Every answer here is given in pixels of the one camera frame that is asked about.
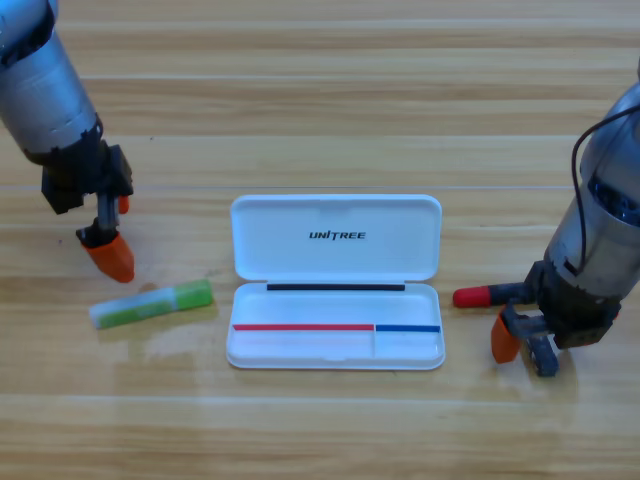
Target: case lid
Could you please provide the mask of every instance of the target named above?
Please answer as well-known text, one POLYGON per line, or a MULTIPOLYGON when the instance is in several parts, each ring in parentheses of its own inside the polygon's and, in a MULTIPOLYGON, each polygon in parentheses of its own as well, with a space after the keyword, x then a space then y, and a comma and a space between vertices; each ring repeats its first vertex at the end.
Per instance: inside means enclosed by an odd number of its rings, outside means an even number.
POLYGON ((247 280, 404 282, 438 270, 442 208, 428 195, 250 195, 231 221, 247 280))

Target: open white case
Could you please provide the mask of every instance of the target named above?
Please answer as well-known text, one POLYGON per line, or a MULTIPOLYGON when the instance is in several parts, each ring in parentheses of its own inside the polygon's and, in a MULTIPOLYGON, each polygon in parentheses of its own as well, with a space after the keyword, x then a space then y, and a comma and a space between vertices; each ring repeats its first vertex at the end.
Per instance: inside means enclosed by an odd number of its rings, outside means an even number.
POLYGON ((429 370, 445 359, 442 209, 427 195, 252 195, 231 207, 240 368, 429 370))

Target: wooden table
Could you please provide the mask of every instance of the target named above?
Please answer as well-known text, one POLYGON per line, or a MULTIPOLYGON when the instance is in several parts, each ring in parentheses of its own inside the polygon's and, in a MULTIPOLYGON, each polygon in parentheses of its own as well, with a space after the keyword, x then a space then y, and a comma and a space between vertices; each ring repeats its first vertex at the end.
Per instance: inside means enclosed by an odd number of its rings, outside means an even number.
POLYGON ((555 379, 497 368, 495 312, 567 207, 569 154, 636 78, 637 0, 65 0, 59 32, 135 173, 137 277, 97 273, 7 136, 0 477, 638 479, 640 297, 555 379), (426 373, 241 371, 225 358, 229 206, 416 192, 444 208, 448 358, 426 373), (217 304, 97 333, 90 305, 208 277, 217 304))

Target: green glue stick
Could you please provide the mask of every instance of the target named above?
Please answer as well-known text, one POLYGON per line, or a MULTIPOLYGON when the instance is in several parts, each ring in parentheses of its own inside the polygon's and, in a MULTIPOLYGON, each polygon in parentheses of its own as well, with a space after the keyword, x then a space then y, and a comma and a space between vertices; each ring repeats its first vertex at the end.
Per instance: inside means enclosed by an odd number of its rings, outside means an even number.
POLYGON ((93 325, 102 330, 178 310, 205 307, 211 303, 211 284, 209 280, 203 279, 99 303, 89 309, 89 316, 93 325))

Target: orange fingertip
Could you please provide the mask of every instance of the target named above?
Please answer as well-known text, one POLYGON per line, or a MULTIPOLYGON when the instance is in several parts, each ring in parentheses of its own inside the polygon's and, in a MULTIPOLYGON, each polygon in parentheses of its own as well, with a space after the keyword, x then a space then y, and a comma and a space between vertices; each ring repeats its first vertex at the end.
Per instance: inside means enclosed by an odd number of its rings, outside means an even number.
POLYGON ((135 277, 133 253, 120 234, 107 245, 84 248, 105 275, 120 283, 129 283, 135 277))
POLYGON ((513 362, 520 351, 520 339, 507 330, 502 316, 498 315, 491 329, 491 353, 497 363, 513 362))

